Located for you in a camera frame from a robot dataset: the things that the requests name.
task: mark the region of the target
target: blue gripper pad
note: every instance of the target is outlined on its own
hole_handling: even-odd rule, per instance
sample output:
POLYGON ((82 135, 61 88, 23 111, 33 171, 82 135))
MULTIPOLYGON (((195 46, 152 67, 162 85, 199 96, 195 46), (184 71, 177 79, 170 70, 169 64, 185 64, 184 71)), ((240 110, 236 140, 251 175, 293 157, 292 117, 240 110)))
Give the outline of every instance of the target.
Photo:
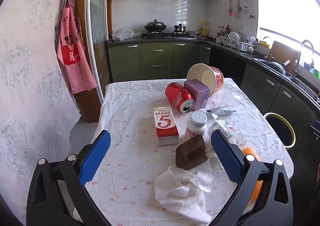
POLYGON ((227 172, 230 181, 237 183, 238 186, 241 185, 243 181, 243 166, 234 152, 231 150, 226 140, 223 139, 223 136, 219 130, 215 130, 211 134, 211 145, 216 152, 221 164, 223 165, 223 168, 227 172))
POLYGON ((79 180, 83 186, 85 183, 90 182, 93 179, 100 163, 110 147, 110 144, 110 133, 105 131, 81 163, 79 180))

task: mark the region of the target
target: purple box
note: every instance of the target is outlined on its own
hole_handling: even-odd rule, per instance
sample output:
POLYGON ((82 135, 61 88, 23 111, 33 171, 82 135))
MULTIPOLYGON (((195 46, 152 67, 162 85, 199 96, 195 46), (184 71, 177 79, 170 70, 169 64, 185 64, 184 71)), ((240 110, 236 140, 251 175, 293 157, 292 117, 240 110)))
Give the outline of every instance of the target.
POLYGON ((204 108, 207 105, 210 88, 200 82, 198 79, 184 82, 184 87, 192 94, 196 104, 194 111, 204 108))

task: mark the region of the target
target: paper cup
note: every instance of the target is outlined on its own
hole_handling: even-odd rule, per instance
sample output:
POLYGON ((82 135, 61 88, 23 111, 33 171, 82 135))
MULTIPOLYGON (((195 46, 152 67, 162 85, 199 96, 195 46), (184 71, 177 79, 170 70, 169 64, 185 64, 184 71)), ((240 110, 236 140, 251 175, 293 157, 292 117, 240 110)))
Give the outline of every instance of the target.
POLYGON ((198 79, 210 88, 209 97, 218 92, 224 83, 222 72, 206 64, 195 64, 189 69, 187 80, 198 79))

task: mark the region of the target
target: red and white carton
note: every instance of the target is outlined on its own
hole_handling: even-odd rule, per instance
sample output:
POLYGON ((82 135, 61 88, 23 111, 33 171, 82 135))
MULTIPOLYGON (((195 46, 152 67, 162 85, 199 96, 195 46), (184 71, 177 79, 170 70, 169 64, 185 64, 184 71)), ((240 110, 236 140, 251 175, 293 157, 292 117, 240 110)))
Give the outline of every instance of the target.
POLYGON ((170 106, 153 108, 157 146, 178 144, 179 132, 170 106))

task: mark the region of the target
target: silver handle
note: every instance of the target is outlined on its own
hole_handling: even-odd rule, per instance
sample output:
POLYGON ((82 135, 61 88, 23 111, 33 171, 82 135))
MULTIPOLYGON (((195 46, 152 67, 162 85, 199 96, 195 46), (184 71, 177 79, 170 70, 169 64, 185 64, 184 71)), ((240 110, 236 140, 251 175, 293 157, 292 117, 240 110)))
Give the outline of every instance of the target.
POLYGON ((284 95, 288 96, 290 99, 292 98, 292 96, 290 94, 288 94, 286 91, 283 91, 284 95))
POLYGON ((276 84, 274 82, 271 82, 269 79, 266 79, 266 81, 271 84, 272 86, 275 86, 276 84))

